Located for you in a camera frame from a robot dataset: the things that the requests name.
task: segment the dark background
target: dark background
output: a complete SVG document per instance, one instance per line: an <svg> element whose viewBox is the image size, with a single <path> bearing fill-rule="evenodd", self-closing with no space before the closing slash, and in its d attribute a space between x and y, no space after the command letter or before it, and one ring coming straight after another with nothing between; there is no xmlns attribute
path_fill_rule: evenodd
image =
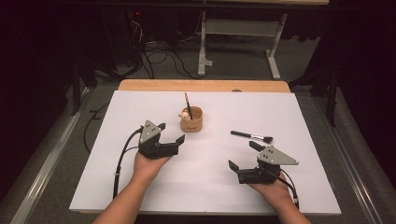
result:
<svg viewBox="0 0 396 224"><path fill-rule="evenodd" d="M321 37L307 73L333 61L350 111L393 186L396 179L395 27L387 1L331 1L337 7L361 7L362 13L291 12L282 38ZM64 110L64 91L81 58L101 67L134 62L125 10L59 8L50 0L2 1L1 189L7 194L54 121ZM198 12L139 11L151 36L177 44L177 31L191 35ZM245 19L277 18L278 13L208 13ZM88 66L88 73L94 65Z"/></svg>

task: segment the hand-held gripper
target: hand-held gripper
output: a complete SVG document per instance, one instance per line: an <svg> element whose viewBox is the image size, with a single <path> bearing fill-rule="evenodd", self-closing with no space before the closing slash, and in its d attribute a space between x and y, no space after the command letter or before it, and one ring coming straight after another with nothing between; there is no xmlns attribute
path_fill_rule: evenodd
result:
<svg viewBox="0 0 396 224"><path fill-rule="evenodd" d="M228 161L240 184L272 184L280 176L280 165L298 165L297 160L275 147L264 147L254 141L249 141L249 146L260 152L257 156L259 165L254 169L240 170L235 163Z"/></svg>
<svg viewBox="0 0 396 224"><path fill-rule="evenodd" d="M180 136L175 143L161 144L160 137L161 131L165 129L165 124L162 123L158 126L153 124L151 121L146 120L145 126L141 126L138 130L134 131L125 143L125 146L121 152L119 163L117 165L116 173L114 174L114 189L113 189L113 199L119 193L119 179L121 162L125 152L128 151L128 145L131 139L138 133L140 133L139 138L139 149L138 151L148 159L159 159L162 157L174 156L178 154L178 146L184 143L185 135Z"/></svg>
<svg viewBox="0 0 396 224"><path fill-rule="evenodd" d="M139 138L139 152L148 159L159 159L162 157L174 156L178 154L178 146L184 143L185 135L180 136L175 143L161 144L161 131L165 129L165 124L158 126L146 120L143 131Z"/></svg>

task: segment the forearm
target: forearm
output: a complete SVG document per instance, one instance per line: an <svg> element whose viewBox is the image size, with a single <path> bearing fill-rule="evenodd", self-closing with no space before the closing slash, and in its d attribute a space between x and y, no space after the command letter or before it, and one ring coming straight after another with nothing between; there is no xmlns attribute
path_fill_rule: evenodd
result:
<svg viewBox="0 0 396 224"><path fill-rule="evenodd" d="M278 207L274 207L279 221L282 224L305 224L311 223L295 206L292 200L283 202Z"/></svg>
<svg viewBox="0 0 396 224"><path fill-rule="evenodd" d="M132 178L93 223L134 223L148 188L149 183Z"/></svg>

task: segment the gray carpet floor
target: gray carpet floor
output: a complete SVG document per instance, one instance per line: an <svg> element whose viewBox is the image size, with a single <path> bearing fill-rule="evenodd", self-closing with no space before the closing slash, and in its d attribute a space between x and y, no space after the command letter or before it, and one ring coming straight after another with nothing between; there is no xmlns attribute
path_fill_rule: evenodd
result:
<svg viewBox="0 0 396 224"><path fill-rule="evenodd" d="M283 80L291 81L300 77L310 60L318 43L305 41L300 43L297 39L282 40L276 52L276 62ZM235 41L224 45L224 40L213 39L208 42L207 59L213 60L212 67L206 68L204 79L271 79L268 64L263 56L263 46L268 46L268 39L249 41L239 36ZM147 55L153 63L152 70L145 62L146 68L140 69L129 78L155 78L182 79L187 78L187 70L191 76L196 77L198 63L198 46L195 42L180 44L178 48L167 45L156 46L152 43ZM119 64L119 73L124 73L129 68ZM118 83L98 73L98 86L90 89L87 103L80 109L81 115L71 133L62 154L44 192L39 198L34 211L29 218L29 223L91 223L97 215L81 214L69 211L68 207L74 195L85 163L89 158L89 151L84 147L84 132L90 149L99 132L106 109L101 110L97 117L89 122L92 111L98 110L107 103L112 93L117 89ZM357 173L360 174L367 193L371 196L372 203L377 210L382 223L396 223L396 196L395 190L387 177L380 169L378 163L364 142L359 129L350 116L347 104L342 93L338 91L337 106L335 111L336 128L329 126L323 116L323 102L325 98L314 98L309 94L308 87L298 87L293 90L297 95L306 124L311 133L319 157L323 163L326 175L332 184L332 189L341 207L342 215L334 217L309 217L313 223L375 223L361 205L353 185L351 176L345 166L345 159L339 151L339 144L334 140L333 132L341 139L342 145L347 149ZM23 198L32 185L47 155L57 141L57 136L62 133L65 126L65 117L70 111L65 111L58 123L54 125L49 135L37 149L32 159L26 164L13 189L2 201L0 209L0 223L9 223L18 210ZM276 217L175 217L175 216L139 216L136 223L277 223Z"/></svg>

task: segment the wooden cup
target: wooden cup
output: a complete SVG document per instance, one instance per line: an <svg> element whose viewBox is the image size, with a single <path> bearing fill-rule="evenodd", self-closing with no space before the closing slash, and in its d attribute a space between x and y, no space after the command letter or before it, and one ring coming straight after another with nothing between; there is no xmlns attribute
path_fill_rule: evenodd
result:
<svg viewBox="0 0 396 224"><path fill-rule="evenodd" d="M192 119L182 119L180 121L181 130L185 133L198 133L202 130L204 112L198 106L190 106Z"/></svg>

